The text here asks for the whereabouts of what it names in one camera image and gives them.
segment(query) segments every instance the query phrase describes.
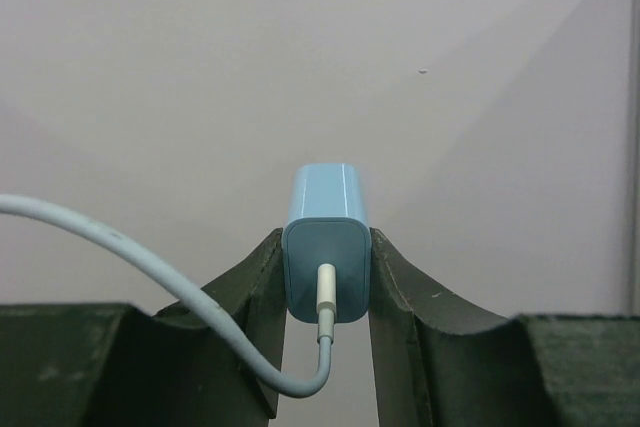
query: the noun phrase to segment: white plug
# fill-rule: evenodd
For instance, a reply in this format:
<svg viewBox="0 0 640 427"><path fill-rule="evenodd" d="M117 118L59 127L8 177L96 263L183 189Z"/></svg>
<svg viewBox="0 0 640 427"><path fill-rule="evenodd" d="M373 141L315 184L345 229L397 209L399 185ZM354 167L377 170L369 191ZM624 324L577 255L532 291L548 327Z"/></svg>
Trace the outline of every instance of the white plug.
<svg viewBox="0 0 640 427"><path fill-rule="evenodd" d="M336 268L331 264L318 267L318 292L316 295L318 313L318 342L321 337L329 337L333 343L333 326L336 321Z"/></svg>

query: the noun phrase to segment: white surface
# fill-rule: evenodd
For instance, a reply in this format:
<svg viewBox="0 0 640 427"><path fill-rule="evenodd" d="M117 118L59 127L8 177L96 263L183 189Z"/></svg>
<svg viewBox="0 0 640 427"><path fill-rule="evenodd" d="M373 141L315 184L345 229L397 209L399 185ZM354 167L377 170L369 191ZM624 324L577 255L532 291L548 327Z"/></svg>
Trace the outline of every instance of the white surface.
<svg viewBox="0 0 640 427"><path fill-rule="evenodd" d="M204 283L284 222L297 167L345 161L372 224L460 295L618 312L630 6L0 0L0 190L100 218ZM45 226L0 219L0 239L2 302L171 301ZM274 425L375 425L366 321L337 330L327 388L283 399ZM315 349L291 321L285 370L311 375Z"/></svg>

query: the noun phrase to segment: charger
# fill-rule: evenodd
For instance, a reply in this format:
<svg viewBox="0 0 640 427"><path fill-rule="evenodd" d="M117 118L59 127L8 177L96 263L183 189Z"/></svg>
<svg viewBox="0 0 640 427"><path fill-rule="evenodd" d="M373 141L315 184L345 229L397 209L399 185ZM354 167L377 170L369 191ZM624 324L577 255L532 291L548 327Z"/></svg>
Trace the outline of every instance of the charger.
<svg viewBox="0 0 640 427"><path fill-rule="evenodd" d="M353 166L321 163L298 170L282 249L287 306L296 319L319 322L319 268L325 264L335 267L335 321L354 322L366 313L371 232Z"/></svg>

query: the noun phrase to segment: wall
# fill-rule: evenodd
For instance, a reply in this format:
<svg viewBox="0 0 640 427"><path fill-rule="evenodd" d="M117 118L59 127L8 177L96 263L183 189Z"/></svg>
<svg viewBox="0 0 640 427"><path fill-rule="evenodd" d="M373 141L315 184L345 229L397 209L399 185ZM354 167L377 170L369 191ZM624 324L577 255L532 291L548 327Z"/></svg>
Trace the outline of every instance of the wall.
<svg viewBox="0 0 640 427"><path fill-rule="evenodd" d="M298 166L344 160L372 224L460 295L619 312L630 6L1 0L0 190L111 223L204 283L282 225ZM0 219L0 239L1 302L172 300L46 226ZM329 385L274 425L375 425L367 333L340 326ZM285 370L312 373L314 335L289 323Z"/></svg>

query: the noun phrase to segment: blue rectangular object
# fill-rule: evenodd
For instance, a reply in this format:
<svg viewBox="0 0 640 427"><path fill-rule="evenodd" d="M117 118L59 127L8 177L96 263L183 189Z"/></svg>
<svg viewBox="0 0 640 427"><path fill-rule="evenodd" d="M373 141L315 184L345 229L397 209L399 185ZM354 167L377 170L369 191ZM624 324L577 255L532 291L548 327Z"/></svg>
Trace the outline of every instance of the blue rectangular object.
<svg viewBox="0 0 640 427"><path fill-rule="evenodd" d="M309 164L298 170L282 247L287 303L296 319L317 322L317 271L324 263L336 268L336 321L353 322L366 313L371 232L354 167Z"/></svg>

